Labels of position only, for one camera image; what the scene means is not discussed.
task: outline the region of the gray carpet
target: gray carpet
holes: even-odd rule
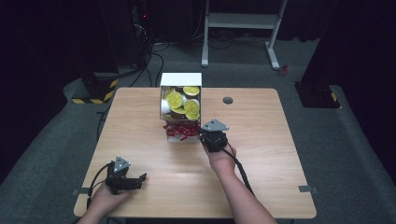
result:
[[[277,58],[289,66],[285,77],[271,68],[262,42],[249,43],[248,39],[234,41],[227,49],[209,49],[207,68],[201,67],[200,46],[163,44],[154,50],[163,56],[163,72],[201,72],[204,87],[278,91],[307,182],[318,189],[313,195],[318,215],[295,223],[396,223],[396,188],[368,144],[342,89],[331,86],[340,109],[301,105],[293,83],[301,80],[317,43],[276,41]],[[210,44],[217,48],[227,45],[215,40]],[[153,82],[160,67],[161,59],[152,55],[148,70]],[[120,79],[117,88],[131,85],[136,78]],[[79,82],[64,88],[67,99]],[[143,73],[134,86],[149,87],[148,73]],[[76,219],[73,209],[77,196],[72,191],[81,186],[95,149],[100,118],[96,113],[108,105],[69,102],[42,130],[0,187],[0,223],[71,223]],[[163,223],[148,219],[132,222]]]

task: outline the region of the box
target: box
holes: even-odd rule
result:
[[[197,142],[201,127],[201,73],[163,73],[160,119],[168,142]]]

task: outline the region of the yellow and black hazard tape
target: yellow and black hazard tape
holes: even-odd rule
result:
[[[113,96],[114,90],[115,90],[118,82],[119,82],[118,79],[115,79],[114,81],[112,81],[108,87],[108,90],[106,90],[104,92],[104,94],[103,94],[104,96],[101,98],[73,98],[72,102],[75,104],[80,104],[80,105],[83,105],[83,104],[99,105],[99,104],[107,103]]]

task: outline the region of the person's right hand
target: person's right hand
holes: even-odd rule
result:
[[[208,152],[204,146],[207,157],[209,158],[210,167],[215,171],[216,175],[234,175],[235,174],[235,162],[227,153],[220,152]],[[236,150],[227,145],[225,148],[228,152],[236,157]]]

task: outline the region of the cardboard box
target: cardboard box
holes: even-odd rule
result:
[[[168,142],[199,141],[201,127],[201,73],[163,73],[160,119]]]

